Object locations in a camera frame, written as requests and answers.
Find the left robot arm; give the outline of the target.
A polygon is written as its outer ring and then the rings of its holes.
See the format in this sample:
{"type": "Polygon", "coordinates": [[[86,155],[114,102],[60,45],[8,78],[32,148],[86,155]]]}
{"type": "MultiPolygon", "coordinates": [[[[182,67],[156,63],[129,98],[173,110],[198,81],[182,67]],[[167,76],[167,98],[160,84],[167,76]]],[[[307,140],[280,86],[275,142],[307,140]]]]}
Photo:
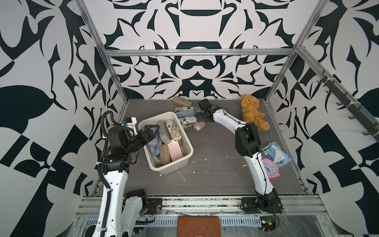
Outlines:
{"type": "Polygon", "coordinates": [[[158,138],[158,125],[146,125],[135,131],[127,126],[115,126],[104,131],[105,146],[96,169],[104,185],[100,212],[94,237],[130,237],[136,221],[148,205],[143,189],[125,193],[131,155],[158,138]]]}

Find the grey fabric case horizontal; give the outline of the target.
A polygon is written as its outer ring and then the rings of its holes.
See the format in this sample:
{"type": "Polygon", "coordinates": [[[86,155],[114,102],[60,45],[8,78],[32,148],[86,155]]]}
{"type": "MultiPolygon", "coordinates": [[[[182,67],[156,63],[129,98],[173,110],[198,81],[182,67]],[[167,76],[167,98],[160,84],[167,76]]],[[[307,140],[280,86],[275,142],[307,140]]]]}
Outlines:
{"type": "Polygon", "coordinates": [[[168,145],[171,142],[171,136],[167,130],[165,122],[163,120],[159,120],[157,125],[159,126],[159,137],[162,142],[168,145]]]}

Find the purple case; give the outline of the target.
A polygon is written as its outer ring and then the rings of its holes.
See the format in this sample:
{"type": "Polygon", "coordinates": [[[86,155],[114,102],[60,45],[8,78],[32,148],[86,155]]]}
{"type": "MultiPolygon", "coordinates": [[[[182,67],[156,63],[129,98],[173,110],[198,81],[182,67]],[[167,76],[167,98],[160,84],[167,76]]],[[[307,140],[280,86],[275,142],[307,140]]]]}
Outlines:
{"type": "Polygon", "coordinates": [[[153,132],[153,140],[150,141],[147,146],[149,148],[149,151],[150,151],[150,154],[153,156],[153,157],[157,157],[159,156],[159,150],[160,150],[160,147],[162,145],[162,140],[160,138],[160,134],[159,134],[159,125],[147,125],[147,127],[153,132]]]}

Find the cream plastic storage box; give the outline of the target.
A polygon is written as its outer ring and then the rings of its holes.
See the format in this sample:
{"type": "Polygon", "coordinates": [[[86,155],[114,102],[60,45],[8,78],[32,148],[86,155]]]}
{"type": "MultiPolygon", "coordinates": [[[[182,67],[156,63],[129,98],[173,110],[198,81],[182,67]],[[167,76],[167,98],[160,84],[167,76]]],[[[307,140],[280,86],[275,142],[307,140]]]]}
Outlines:
{"type": "Polygon", "coordinates": [[[160,175],[168,175],[185,167],[194,153],[193,146],[174,112],[166,112],[147,118],[139,122],[138,128],[142,129],[145,125],[157,125],[159,121],[167,120],[174,121],[182,135],[182,139],[180,141],[171,140],[168,144],[162,143],[159,148],[152,148],[148,145],[144,147],[150,169],[160,175]]]}

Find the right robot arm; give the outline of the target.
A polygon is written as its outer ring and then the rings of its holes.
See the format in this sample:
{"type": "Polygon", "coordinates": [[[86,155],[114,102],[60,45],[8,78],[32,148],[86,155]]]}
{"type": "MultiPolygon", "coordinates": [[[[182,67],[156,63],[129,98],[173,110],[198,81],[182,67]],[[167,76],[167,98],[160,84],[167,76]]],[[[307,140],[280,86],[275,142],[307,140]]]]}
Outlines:
{"type": "Polygon", "coordinates": [[[201,100],[198,105],[200,112],[196,116],[200,121],[217,122],[235,135],[235,149],[246,160],[252,174],[256,198],[242,198],[240,209],[247,214],[281,213],[281,199],[264,167],[258,126],[233,117],[226,109],[212,105],[208,99],[201,100]]]}

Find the map print glasses case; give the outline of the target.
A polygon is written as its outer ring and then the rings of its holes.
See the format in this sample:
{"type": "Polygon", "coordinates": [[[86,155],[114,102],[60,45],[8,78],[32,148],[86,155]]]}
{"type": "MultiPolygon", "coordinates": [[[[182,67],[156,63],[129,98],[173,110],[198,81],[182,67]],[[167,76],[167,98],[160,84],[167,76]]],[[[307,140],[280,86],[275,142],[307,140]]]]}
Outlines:
{"type": "Polygon", "coordinates": [[[168,119],[164,123],[172,140],[180,141],[183,138],[182,133],[174,120],[168,119]]]}

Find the pink hard case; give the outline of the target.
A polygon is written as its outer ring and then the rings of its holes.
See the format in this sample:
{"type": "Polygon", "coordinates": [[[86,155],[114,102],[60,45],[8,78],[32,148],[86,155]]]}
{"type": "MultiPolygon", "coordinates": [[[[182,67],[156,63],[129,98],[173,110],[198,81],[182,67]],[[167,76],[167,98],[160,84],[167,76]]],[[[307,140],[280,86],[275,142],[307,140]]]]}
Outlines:
{"type": "Polygon", "coordinates": [[[181,159],[184,156],[181,146],[178,141],[172,140],[167,146],[168,146],[170,158],[173,162],[178,159],[181,159]]]}

